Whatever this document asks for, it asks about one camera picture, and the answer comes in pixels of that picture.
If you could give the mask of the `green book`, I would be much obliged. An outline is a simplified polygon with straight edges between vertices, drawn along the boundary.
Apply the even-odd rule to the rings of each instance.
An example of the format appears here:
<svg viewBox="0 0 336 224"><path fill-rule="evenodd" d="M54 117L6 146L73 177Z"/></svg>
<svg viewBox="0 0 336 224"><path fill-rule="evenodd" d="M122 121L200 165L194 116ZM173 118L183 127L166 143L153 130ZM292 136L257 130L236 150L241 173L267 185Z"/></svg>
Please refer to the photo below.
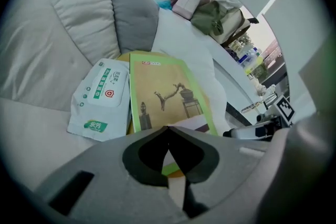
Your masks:
<svg viewBox="0 0 336 224"><path fill-rule="evenodd" d="M209 99L183 60L132 52L129 64L134 132L179 126L217 135Z"/></svg>

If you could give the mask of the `beige bag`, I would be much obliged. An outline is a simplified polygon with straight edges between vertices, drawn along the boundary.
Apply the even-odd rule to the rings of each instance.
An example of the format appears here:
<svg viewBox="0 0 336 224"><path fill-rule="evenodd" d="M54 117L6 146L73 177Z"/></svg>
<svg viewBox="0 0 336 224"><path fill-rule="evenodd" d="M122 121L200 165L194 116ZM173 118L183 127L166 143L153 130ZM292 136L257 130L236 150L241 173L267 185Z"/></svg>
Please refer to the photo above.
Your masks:
<svg viewBox="0 0 336 224"><path fill-rule="evenodd" d="M250 21L243 16L240 9L231 9L219 24L222 26L223 32L216 35L212 31L209 35L222 47L228 47L250 28Z"/></svg>

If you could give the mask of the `white window ledge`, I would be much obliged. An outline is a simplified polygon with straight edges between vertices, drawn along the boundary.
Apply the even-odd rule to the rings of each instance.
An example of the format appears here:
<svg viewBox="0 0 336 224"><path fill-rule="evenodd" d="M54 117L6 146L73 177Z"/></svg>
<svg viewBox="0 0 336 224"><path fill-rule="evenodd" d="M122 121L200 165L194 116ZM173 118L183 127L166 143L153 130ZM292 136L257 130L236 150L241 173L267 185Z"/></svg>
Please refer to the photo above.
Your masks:
<svg viewBox="0 0 336 224"><path fill-rule="evenodd" d="M225 49L217 43L210 44L215 77L224 87L227 96L226 112L238 122L239 126L254 125L257 116L266 112L264 103L243 111L244 108L262 101L251 80Z"/></svg>

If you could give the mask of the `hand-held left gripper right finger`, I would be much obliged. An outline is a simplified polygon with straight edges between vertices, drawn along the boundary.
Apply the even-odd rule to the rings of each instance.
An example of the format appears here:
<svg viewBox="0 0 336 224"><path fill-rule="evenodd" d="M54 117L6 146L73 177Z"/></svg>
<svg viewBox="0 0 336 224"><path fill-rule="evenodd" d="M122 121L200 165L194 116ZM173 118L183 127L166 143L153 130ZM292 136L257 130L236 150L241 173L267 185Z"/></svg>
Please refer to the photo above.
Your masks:
<svg viewBox="0 0 336 224"><path fill-rule="evenodd" d="M270 185L272 142L169 128L169 150L185 175L182 208L170 221L256 221Z"/></svg>

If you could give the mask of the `clear bottle with blue cap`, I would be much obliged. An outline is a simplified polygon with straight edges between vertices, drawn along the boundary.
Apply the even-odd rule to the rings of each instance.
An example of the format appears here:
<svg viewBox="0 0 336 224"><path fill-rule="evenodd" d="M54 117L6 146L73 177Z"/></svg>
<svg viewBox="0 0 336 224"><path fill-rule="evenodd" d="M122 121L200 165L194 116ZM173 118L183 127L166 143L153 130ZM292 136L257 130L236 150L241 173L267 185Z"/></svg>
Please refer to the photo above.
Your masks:
<svg viewBox="0 0 336 224"><path fill-rule="evenodd" d="M248 50L238 61L239 64L241 64L242 62L244 62L246 59L248 59L251 55L253 55L255 52L257 51L257 49L254 47L250 50Z"/></svg>

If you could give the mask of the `person's white shirt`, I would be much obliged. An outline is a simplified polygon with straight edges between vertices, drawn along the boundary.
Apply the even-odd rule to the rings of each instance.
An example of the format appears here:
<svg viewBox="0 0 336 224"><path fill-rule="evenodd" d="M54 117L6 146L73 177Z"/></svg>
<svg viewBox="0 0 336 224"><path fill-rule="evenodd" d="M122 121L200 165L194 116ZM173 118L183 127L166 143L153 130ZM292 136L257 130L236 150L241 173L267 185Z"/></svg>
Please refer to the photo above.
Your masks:
<svg viewBox="0 0 336 224"><path fill-rule="evenodd" d="M289 130L258 224L336 224L336 30L300 75L316 113Z"/></svg>

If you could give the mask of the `white figurine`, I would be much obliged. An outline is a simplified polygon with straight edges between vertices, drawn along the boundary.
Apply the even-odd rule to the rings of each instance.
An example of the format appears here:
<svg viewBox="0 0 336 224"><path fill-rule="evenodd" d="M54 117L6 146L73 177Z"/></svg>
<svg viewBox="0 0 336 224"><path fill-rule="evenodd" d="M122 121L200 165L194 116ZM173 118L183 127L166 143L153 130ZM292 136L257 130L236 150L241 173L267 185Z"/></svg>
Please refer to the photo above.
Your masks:
<svg viewBox="0 0 336 224"><path fill-rule="evenodd" d="M255 83L255 89L259 96L264 96L267 92L267 88L264 85L260 84L258 81Z"/></svg>

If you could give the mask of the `white wet wipes packet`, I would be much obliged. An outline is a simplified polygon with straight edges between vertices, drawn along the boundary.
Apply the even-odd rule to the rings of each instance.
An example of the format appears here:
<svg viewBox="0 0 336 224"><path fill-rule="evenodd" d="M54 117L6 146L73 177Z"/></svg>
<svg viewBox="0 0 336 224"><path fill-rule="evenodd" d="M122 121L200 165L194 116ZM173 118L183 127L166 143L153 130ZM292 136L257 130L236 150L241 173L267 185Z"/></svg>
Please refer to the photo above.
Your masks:
<svg viewBox="0 0 336 224"><path fill-rule="evenodd" d="M129 63L100 59L71 98L67 132L104 142L127 134L130 124Z"/></svg>

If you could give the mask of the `white and yellow round sofa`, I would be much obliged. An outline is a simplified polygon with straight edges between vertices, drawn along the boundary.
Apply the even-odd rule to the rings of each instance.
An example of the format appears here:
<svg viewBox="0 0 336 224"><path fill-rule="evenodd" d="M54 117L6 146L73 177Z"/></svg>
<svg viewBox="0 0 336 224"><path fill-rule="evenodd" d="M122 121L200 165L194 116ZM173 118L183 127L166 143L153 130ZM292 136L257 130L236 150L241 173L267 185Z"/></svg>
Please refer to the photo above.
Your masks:
<svg viewBox="0 0 336 224"><path fill-rule="evenodd" d="M154 0L9 0L0 18L0 151L10 173L35 188L93 140L67 133L70 101L101 58L143 49L143 11L155 13L150 48L182 59L205 91L218 134L229 130L209 38Z"/></svg>

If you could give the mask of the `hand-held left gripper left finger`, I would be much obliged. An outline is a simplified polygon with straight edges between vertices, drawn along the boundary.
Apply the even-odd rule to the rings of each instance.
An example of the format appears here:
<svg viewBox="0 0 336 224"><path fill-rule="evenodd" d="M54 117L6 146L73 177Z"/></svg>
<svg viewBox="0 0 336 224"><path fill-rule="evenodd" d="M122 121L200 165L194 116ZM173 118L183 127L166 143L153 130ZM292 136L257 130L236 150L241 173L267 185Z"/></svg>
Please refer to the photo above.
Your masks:
<svg viewBox="0 0 336 224"><path fill-rule="evenodd" d="M128 146L149 141L155 128L100 142L59 167L35 195L48 217L61 224L180 224L188 219L166 186L135 180L123 163Z"/></svg>

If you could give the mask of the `blue plastic bag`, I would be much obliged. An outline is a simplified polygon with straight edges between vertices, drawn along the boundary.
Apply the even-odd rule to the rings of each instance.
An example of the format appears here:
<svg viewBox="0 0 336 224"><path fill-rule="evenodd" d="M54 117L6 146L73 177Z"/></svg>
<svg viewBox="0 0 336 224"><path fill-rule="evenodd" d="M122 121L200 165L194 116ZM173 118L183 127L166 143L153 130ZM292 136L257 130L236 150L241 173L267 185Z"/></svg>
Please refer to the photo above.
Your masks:
<svg viewBox="0 0 336 224"><path fill-rule="evenodd" d="M172 10L171 0L155 0L155 2L161 9Z"/></svg>

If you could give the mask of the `yellow-green bottle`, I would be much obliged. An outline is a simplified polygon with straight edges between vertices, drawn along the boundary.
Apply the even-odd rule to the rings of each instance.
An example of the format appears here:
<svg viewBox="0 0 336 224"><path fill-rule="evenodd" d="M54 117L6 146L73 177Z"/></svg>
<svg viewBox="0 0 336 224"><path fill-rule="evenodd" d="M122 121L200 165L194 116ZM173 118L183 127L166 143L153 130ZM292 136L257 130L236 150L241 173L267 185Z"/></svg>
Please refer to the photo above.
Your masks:
<svg viewBox="0 0 336 224"><path fill-rule="evenodd" d="M244 71L245 71L245 74L246 75L249 75L250 73L252 73L260 64L259 63L254 63L254 64L251 64L249 66L247 66Z"/></svg>

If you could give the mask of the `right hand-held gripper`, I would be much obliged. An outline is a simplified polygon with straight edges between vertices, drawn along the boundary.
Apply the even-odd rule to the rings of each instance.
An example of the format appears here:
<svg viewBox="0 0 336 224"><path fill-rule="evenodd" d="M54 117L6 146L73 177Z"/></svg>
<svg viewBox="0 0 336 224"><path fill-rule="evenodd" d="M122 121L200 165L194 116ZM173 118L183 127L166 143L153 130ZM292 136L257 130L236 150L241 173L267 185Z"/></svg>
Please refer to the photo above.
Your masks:
<svg viewBox="0 0 336 224"><path fill-rule="evenodd" d="M264 114L257 116L257 124L241 128L231 129L223 133L223 137L231 137L239 140L261 140L274 135L276 131L288 128L292 124L295 114L289 101L280 96Z"/></svg>

